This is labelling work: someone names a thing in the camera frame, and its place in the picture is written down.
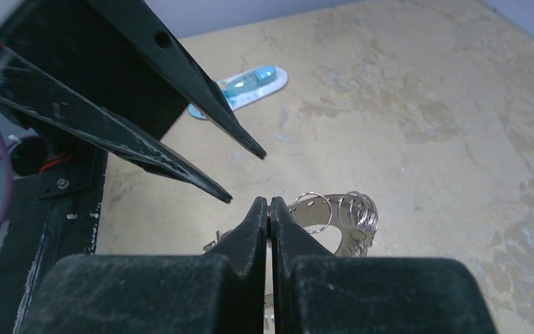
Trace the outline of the silver disc with keyrings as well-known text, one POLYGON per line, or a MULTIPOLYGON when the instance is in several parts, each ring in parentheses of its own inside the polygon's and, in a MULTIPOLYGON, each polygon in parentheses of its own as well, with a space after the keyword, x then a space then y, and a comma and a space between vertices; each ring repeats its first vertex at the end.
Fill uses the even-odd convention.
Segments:
POLYGON ((359 191, 327 195, 310 191, 298 196, 288 210, 311 235, 338 229, 341 241, 334 254, 340 257, 365 257, 378 230, 375 202, 359 191))

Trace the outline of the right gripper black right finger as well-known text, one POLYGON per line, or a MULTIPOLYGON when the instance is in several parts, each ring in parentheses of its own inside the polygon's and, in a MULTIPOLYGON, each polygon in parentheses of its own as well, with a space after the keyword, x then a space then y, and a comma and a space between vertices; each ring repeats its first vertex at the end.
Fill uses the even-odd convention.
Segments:
POLYGON ((471 272, 440 257, 337 257, 270 204, 277 333, 495 333, 471 272))

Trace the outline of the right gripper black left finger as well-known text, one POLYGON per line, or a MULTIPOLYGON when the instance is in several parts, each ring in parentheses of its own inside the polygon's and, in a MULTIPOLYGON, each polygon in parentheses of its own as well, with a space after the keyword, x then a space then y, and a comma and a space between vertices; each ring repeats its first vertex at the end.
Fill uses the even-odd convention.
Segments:
POLYGON ((43 281, 23 333, 262 333, 268 203, 203 255, 72 255, 43 281))

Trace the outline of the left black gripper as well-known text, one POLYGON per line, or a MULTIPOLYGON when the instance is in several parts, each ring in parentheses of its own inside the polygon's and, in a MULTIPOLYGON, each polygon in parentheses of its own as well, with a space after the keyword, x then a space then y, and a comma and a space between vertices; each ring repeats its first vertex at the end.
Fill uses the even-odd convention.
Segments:
POLYGON ((161 141, 187 101, 265 159, 218 84, 144 1, 22 1, 0 23, 5 117, 66 150, 95 145, 229 203, 221 185, 161 141))

